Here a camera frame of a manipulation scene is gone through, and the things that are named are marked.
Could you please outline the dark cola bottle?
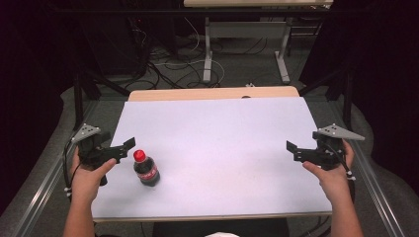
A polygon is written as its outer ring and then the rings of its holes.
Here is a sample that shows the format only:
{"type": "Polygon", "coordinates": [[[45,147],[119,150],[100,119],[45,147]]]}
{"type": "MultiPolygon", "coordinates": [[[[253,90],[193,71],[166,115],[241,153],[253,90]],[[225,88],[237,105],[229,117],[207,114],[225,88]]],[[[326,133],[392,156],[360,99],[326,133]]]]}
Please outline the dark cola bottle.
{"type": "Polygon", "coordinates": [[[134,161],[133,169],[140,181],[146,186],[154,187],[160,180],[159,170],[150,157],[141,161],[134,161]]]}

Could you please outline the aluminium rail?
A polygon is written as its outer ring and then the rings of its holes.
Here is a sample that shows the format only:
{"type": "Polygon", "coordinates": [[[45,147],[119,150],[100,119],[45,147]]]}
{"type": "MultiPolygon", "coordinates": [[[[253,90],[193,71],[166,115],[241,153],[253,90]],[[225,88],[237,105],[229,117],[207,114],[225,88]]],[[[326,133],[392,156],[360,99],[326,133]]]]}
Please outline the aluminium rail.
{"type": "Polygon", "coordinates": [[[19,198],[28,198],[20,221],[12,237],[30,237],[42,211],[62,175],[62,152],[74,133],[75,105],[64,104],[58,124],[31,174],[18,192],[19,198]]]}
{"type": "Polygon", "coordinates": [[[376,166],[369,155],[363,151],[362,141],[349,140],[355,151],[355,169],[360,173],[361,180],[368,190],[368,197],[371,199],[376,213],[379,215],[381,223],[388,237],[407,237],[404,233],[400,221],[395,216],[395,212],[390,205],[388,196],[379,182],[376,166]]]}

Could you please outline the dark curtain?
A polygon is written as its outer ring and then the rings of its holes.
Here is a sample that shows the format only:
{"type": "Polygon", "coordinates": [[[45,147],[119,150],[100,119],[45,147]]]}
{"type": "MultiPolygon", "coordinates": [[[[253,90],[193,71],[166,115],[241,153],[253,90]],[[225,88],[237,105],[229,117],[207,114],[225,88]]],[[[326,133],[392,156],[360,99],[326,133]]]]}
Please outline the dark curtain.
{"type": "Polygon", "coordinates": [[[71,86],[42,5],[0,0],[0,215],[40,158],[71,86]]]}
{"type": "Polygon", "coordinates": [[[353,103],[374,133],[373,159],[419,196],[419,0],[334,0],[362,17],[324,21],[299,81],[313,85],[354,59],[353,103]]]}

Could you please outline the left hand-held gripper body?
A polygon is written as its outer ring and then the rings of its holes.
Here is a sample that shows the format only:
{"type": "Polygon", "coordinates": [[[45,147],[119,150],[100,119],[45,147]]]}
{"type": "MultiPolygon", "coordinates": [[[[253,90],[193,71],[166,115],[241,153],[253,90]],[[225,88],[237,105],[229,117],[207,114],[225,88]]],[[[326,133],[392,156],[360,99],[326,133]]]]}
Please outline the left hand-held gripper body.
{"type": "Polygon", "coordinates": [[[82,165],[97,169],[108,160],[115,158],[117,163],[127,157],[128,141],[114,147],[103,147],[102,144],[111,139],[108,131],[102,131],[99,127],[84,123],[71,142],[78,146],[78,156],[82,165]]]}

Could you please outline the desk with white legs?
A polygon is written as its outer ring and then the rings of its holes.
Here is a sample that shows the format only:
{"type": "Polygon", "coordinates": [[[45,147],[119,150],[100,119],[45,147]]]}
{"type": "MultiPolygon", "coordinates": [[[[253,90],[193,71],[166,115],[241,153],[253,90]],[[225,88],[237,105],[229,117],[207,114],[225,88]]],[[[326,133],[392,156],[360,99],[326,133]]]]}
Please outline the desk with white legs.
{"type": "MultiPolygon", "coordinates": [[[[281,9],[281,10],[312,10],[314,7],[324,6],[329,8],[334,0],[184,0],[184,6],[192,9],[204,8],[256,8],[256,9],[281,9]]],[[[275,52],[275,57],[283,83],[291,82],[289,72],[285,65],[284,57],[291,37],[293,17],[284,17],[279,21],[261,20],[231,20],[220,22],[205,17],[205,44],[206,58],[204,63],[203,81],[208,83],[211,79],[212,39],[280,39],[281,48],[275,52]]]]}

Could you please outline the black horizontal bar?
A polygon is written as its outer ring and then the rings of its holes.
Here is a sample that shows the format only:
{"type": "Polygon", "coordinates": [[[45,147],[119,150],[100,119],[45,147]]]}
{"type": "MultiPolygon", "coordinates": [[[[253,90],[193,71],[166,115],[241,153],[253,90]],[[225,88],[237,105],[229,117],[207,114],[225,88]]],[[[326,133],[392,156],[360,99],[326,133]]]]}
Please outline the black horizontal bar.
{"type": "Polygon", "coordinates": [[[51,8],[51,12],[66,15],[121,15],[144,17],[231,17],[231,16],[358,16],[367,13],[366,10],[281,10],[281,9],[256,9],[256,8],[215,8],[215,9],[177,9],[177,10],[98,10],[98,9],[60,9],[51,8]]]}

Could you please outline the person's dark lap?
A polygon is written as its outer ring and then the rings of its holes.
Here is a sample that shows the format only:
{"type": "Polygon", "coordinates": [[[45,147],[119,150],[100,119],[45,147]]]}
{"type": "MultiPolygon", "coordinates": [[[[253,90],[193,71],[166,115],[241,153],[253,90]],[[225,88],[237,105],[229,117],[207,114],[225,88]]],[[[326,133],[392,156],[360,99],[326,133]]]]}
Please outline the person's dark lap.
{"type": "Polygon", "coordinates": [[[290,237],[285,218],[155,222],[152,237],[205,237],[216,232],[239,237],[290,237]]]}

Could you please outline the person's left hand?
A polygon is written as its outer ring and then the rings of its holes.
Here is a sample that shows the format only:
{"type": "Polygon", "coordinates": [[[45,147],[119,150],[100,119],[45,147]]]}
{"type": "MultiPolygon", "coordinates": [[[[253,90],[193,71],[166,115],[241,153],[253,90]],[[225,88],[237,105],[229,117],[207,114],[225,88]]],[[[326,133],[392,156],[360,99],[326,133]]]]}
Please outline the person's left hand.
{"type": "Polygon", "coordinates": [[[101,179],[111,171],[116,164],[116,159],[111,158],[99,168],[93,170],[85,168],[80,162],[78,148],[75,148],[71,167],[71,202],[78,205],[91,204],[97,196],[101,179]]]}

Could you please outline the black metal frame stand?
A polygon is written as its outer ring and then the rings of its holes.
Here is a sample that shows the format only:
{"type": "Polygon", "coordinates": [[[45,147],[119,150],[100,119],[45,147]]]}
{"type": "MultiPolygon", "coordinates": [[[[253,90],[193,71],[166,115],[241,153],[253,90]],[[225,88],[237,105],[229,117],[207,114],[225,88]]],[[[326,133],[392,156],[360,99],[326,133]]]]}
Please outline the black metal frame stand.
{"type": "Polygon", "coordinates": [[[75,124],[74,130],[80,127],[84,121],[83,110],[83,94],[86,94],[90,100],[99,100],[102,96],[97,83],[116,91],[117,93],[128,96],[130,91],[117,85],[103,75],[94,72],[92,69],[79,67],[73,76],[74,89],[74,108],[75,108],[75,124]]]}
{"type": "Polygon", "coordinates": [[[301,96],[305,96],[310,91],[326,83],[332,83],[332,86],[326,92],[328,101],[336,101],[340,95],[344,96],[342,120],[346,127],[352,130],[353,70],[342,66],[314,83],[305,86],[298,92],[301,96]]]}

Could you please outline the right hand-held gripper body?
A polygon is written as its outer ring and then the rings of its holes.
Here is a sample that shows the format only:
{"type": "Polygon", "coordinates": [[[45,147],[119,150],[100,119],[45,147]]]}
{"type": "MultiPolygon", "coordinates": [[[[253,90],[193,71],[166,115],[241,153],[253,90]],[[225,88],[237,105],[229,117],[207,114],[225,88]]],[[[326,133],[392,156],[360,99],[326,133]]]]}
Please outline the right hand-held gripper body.
{"type": "Polygon", "coordinates": [[[316,141],[317,147],[315,149],[298,148],[297,153],[302,153],[305,161],[326,171],[334,169],[339,164],[342,164],[346,171],[349,171],[343,140],[365,139],[363,136],[335,123],[318,128],[312,133],[312,138],[316,141]]]}

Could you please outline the person's right hand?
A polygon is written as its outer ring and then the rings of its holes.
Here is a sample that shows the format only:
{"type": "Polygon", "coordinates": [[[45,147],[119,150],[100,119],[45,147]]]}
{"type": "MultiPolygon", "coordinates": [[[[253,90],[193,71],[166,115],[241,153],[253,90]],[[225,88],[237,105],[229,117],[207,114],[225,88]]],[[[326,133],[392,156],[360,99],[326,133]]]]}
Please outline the person's right hand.
{"type": "Polygon", "coordinates": [[[319,185],[332,204],[352,201],[347,172],[342,164],[328,171],[308,161],[303,162],[302,167],[319,180],[319,185]]]}

